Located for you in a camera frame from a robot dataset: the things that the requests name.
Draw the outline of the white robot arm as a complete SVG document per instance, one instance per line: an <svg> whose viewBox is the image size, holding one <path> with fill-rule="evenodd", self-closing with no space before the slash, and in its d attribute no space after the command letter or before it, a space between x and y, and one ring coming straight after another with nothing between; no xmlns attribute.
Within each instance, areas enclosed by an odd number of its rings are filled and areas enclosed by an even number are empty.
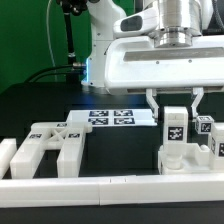
<svg viewBox="0 0 224 224"><path fill-rule="evenodd" d="M194 96L193 115L203 95L224 91L224 34L205 36L217 0L136 0L128 16L113 0L88 0L92 51L87 88L114 95L144 94L153 115L155 96Z"/></svg>

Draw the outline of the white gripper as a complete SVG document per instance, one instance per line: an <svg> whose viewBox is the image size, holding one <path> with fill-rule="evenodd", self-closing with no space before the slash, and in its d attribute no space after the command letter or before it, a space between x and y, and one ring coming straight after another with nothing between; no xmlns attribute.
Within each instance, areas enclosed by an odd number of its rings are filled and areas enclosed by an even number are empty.
<svg viewBox="0 0 224 224"><path fill-rule="evenodd" d="M143 93L159 118L155 90L192 89L192 117L204 89L224 88L224 35L205 36L210 8L146 8L114 23L104 84L112 94Z"/></svg>

